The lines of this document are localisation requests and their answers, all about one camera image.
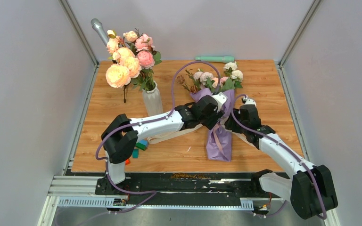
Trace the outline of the cream printed ribbon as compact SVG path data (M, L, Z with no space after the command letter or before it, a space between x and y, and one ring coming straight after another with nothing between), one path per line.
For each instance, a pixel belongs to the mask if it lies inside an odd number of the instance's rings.
M172 138L175 138L175 137L179 137L179 136L182 136L184 134L188 134L188 133L191 133L195 130L198 130L199 128L203 127L201 124L197 125L195 128L193 129L186 129L186 130L183 130L183 131L177 131L177 132L165 132L165 133L161 133L161 134L158 134L158 135L154 135L154 136L151 136L151 137L148 137L146 138L146 140L148 141L149 144L157 144L157 143L160 143L162 141L165 141L165 140L169 140L169 139L172 139ZM223 125L221 124L216 124L215 127L213 128L214 129L225 129ZM254 146L252 143L249 143L246 138L242 135L242 134L238 134L238 133L234 133L236 134L236 136L238 138L240 138L241 140L243 140L245 143L247 143L248 145L250 146Z

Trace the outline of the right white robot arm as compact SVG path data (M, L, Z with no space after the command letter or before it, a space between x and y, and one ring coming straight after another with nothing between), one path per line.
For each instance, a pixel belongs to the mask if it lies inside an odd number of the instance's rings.
M251 182L255 196L269 192L289 202L302 219L326 218L328 210L338 206L331 171L315 165L293 151L270 126L263 125L255 104L232 109L225 128L241 134L248 144L270 156L281 166L288 178L269 169L259 171Z

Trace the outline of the purple flower bouquet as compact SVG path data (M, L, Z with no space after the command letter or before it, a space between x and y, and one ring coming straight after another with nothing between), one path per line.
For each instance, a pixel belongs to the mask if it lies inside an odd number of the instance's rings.
M235 96L235 90L243 88L244 75L238 69L237 62L226 63L223 67L223 75L214 75L202 69L192 73L186 69L186 78L182 75L176 77L176 82L186 89L194 101L198 101L206 95L214 96L223 93L226 96L222 105L224 115L208 132L206 152L208 159L230 162L232 157L232 134L224 128L224 123L230 115L231 102Z

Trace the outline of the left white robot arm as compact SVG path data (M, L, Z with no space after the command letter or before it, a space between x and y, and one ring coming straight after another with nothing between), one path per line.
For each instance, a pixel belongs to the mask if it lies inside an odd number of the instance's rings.
M118 115L102 133L99 145L106 155L107 188L113 194L121 194L125 190L125 162L132 156L139 141L165 133L177 137L200 127L213 129L224 114L222 106L227 99L223 93L219 93L145 118Z

